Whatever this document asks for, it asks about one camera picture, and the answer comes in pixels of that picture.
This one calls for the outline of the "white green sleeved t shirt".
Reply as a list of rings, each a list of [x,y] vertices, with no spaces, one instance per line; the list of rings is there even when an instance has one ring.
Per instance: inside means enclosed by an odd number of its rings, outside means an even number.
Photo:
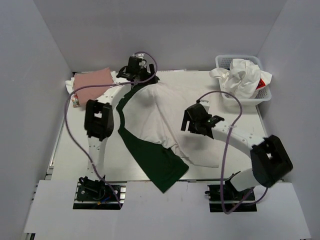
[[[134,86],[117,104],[118,134],[154,185],[165,193],[189,166],[218,168],[223,150],[207,136],[181,131],[184,111],[203,87],[164,82]]]

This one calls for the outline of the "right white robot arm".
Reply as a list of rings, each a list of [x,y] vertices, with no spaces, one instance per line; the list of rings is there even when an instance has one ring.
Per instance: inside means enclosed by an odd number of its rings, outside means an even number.
[[[228,143],[250,157],[249,169],[231,175],[224,182],[226,195],[233,200],[242,196],[246,189],[259,185],[272,187],[293,169],[279,137],[259,137],[231,127],[224,118],[209,114],[200,103],[184,111],[181,130]]]

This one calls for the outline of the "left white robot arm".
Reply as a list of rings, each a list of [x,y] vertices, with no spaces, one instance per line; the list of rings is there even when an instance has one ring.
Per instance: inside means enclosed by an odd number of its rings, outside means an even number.
[[[105,178],[104,162],[108,138],[112,135],[115,121],[113,110],[119,101],[130,92],[137,82],[144,85],[155,82],[156,64],[147,69],[145,52],[137,52],[129,57],[128,64],[122,67],[115,77],[116,86],[109,88],[96,100],[88,100],[85,108],[84,129],[88,140],[88,160],[85,180],[100,181]]]

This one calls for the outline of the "white red print t shirt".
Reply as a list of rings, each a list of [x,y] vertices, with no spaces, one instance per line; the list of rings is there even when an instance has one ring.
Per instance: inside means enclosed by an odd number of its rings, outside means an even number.
[[[238,99],[253,99],[272,81],[272,74],[261,70],[251,60],[234,58],[229,69],[217,67],[209,72],[214,80],[221,81],[222,90]]]

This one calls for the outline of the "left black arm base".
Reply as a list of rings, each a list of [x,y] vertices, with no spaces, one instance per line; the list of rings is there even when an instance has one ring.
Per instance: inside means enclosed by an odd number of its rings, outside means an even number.
[[[108,186],[101,180],[80,177],[77,182],[74,210],[120,210],[124,204],[125,186]]]

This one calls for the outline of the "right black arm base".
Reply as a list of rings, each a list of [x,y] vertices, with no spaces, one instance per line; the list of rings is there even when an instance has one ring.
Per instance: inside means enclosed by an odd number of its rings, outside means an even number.
[[[223,184],[223,199],[224,206],[227,212],[229,212],[234,206],[238,204],[240,200],[242,200],[248,193],[250,195],[246,198],[245,201],[241,203],[241,205],[234,210],[234,212],[256,212],[257,204],[255,203],[256,198],[254,191],[250,188],[247,188],[243,191],[236,191],[231,186],[231,178],[239,174],[240,171],[233,173],[227,180],[227,183]],[[221,190],[220,183],[208,185],[208,190],[204,192],[205,196],[208,197],[209,200],[209,211],[211,213],[222,213],[222,204],[221,204]]]

